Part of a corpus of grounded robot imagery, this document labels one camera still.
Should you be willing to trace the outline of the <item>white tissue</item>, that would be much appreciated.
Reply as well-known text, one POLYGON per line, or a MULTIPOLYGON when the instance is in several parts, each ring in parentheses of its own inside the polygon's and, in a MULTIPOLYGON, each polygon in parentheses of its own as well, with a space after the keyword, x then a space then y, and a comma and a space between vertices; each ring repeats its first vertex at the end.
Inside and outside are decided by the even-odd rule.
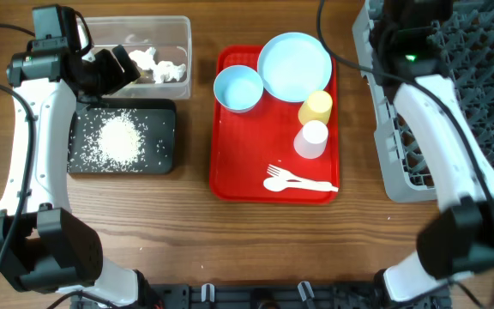
POLYGON ((134 50, 129 53, 129 57, 141 70, 151 70, 156 65, 155 53, 156 49, 149 47, 146 51, 134 50))

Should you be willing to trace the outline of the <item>white napkin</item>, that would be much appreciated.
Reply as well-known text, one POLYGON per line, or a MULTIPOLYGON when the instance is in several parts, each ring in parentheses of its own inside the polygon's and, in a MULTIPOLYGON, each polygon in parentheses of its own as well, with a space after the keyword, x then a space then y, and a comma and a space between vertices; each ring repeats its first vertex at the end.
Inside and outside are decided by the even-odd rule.
POLYGON ((153 68, 153 80, 156 84, 164 82, 179 82, 186 72, 186 65, 175 65, 171 61, 160 61, 153 68))

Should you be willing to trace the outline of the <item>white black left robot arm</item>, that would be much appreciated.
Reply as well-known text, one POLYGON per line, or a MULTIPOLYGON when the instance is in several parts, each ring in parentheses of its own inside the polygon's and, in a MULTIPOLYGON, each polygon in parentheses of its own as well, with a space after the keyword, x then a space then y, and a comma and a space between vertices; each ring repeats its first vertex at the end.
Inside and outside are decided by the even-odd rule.
POLYGON ((19 292, 78 296, 110 308, 150 308, 144 276, 103 255, 99 235, 69 205, 69 131, 81 94, 113 94, 139 77, 122 46, 87 60, 93 39, 83 16, 58 4, 33 10, 24 52, 7 68, 15 131, 0 200, 0 278, 19 292))

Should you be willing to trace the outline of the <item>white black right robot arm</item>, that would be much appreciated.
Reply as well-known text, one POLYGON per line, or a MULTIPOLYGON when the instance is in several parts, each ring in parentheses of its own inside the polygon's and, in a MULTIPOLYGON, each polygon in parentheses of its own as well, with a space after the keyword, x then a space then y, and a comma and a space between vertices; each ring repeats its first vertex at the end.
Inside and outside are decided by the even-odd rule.
MULTIPOLYGON (((494 169, 464 118, 446 63, 427 41, 450 1, 387 1, 370 32, 393 104, 414 135, 437 194, 439 215, 416 250, 382 272, 387 299, 405 305, 494 270, 494 169)), ((489 304, 494 307, 494 291, 489 304)))

